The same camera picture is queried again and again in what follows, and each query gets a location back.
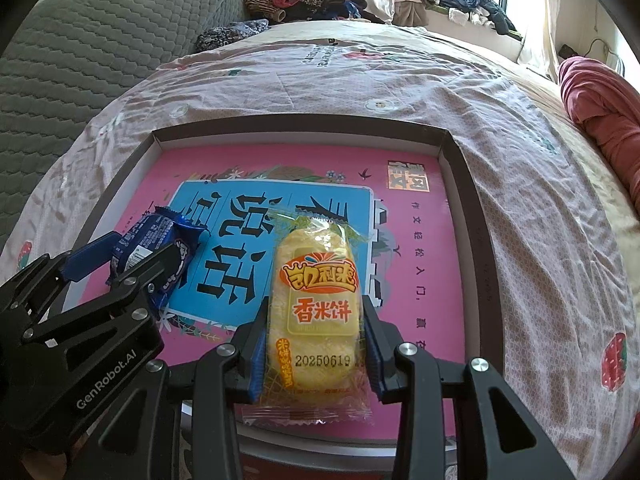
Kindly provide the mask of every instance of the blue snack wrapper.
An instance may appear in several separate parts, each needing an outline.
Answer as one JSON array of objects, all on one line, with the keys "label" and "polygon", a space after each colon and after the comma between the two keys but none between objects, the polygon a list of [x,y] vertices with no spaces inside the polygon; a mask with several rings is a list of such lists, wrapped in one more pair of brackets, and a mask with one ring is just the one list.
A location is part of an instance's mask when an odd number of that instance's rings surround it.
[{"label": "blue snack wrapper", "polygon": [[180,267],[164,286],[150,295],[152,306],[161,309],[193,260],[200,235],[206,230],[204,224],[194,225],[180,213],[156,206],[155,212],[144,215],[113,247],[107,284],[154,251],[174,243],[180,249]]}]

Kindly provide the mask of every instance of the bed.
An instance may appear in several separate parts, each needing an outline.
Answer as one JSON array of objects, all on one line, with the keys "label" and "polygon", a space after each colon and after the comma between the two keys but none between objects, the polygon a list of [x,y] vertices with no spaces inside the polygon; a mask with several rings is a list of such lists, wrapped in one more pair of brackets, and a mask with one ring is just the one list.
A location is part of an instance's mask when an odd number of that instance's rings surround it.
[{"label": "bed", "polygon": [[34,187],[86,124],[242,0],[45,0],[0,58],[0,247]]},{"label": "bed", "polygon": [[[327,110],[456,137],[494,243],[505,378],[578,478],[602,478],[640,404],[640,222],[568,121],[558,87],[482,48],[411,28],[306,22],[161,65],[97,114],[35,186],[0,256],[0,280],[27,243],[30,258],[71,248],[150,131]],[[617,334],[626,338],[626,377],[609,391],[601,363]]]}]

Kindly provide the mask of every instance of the orange label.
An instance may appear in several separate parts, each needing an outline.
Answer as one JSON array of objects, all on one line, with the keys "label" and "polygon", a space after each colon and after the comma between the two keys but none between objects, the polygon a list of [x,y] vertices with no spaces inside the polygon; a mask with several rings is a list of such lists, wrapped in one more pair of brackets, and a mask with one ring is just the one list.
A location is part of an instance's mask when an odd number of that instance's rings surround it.
[{"label": "orange label", "polygon": [[280,363],[280,377],[282,385],[287,388],[293,388],[293,368],[291,368],[291,351],[289,350],[289,340],[280,338],[276,341],[276,350],[278,351],[278,362]]},{"label": "orange label", "polygon": [[358,287],[355,264],[335,253],[310,253],[294,258],[282,266],[280,279],[294,290],[318,294],[355,292]]}]

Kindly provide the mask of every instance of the wall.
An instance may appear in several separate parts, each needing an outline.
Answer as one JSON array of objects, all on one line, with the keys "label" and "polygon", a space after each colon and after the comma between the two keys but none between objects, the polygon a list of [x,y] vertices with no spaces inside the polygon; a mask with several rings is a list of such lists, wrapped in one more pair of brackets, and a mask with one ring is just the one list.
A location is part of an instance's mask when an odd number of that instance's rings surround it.
[{"label": "wall", "polygon": [[[595,38],[602,38],[625,64],[625,78],[640,91],[640,63],[598,0],[560,0],[556,27],[556,50],[569,45],[583,56]],[[589,57],[607,62],[602,42],[596,42]]]}]

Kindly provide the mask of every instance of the red blanket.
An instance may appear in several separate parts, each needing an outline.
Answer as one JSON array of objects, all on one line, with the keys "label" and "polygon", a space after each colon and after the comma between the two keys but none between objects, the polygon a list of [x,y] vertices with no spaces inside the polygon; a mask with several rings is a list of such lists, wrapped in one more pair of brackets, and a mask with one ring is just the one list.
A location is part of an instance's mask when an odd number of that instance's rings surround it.
[{"label": "red blanket", "polygon": [[569,117],[596,141],[640,212],[640,94],[608,66],[584,57],[560,65],[560,89]]}]

